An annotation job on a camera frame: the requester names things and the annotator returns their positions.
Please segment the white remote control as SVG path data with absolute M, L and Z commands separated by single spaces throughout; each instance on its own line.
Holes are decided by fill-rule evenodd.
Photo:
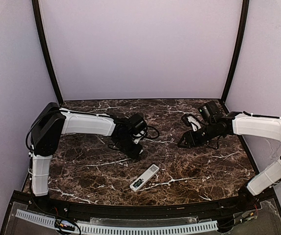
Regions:
M 134 192 L 137 192 L 142 188 L 154 175 L 156 175 L 159 172 L 160 168 L 152 164 L 146 171 L 144 171 L 132 184 L 130 184 L 130 189 Z M 143 184 L 139 186 L 138 188 L 134 188 L 133 184 L 137 182 L 139 179 L 143 179 Z

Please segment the green AAA battery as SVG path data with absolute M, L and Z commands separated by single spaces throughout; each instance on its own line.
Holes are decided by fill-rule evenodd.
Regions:
M 143 182 L 144 182 L 143 179 L 139 179 L 137 182 L 135 182 L 133 184 L 133 187 L 138 188 L 139 186 L 141 186 L 143 184 Z

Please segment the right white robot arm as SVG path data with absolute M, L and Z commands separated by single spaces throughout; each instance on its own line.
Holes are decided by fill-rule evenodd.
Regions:
M 202 125 L 201 128 L 185 132 L 178 142 L 178 147 L 202 146 L 213 138 L 227 135 L 249 135 L 281 142 L 281 117 L 246 112 L 231 112 L 218 119 L 210 117 L 208 123 Z M 248 181 L 240 193 L 257 196 L 279 181 L 281 181 L 281 156 Z

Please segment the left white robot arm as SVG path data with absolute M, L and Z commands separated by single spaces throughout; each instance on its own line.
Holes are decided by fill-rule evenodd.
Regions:
M 65 134 L 89 134 L 110 137 L 113 148 L 137 159 L 143 151 L 139 144 L 147 135 L 148 126 L 139 113 L 131 117 L 94 114 L 61 108 L 49 103 L 26 135 L 25 144 L 31 157 L 31 192 L 46 196 L 51 159 L 58 149 L 60 138 Z

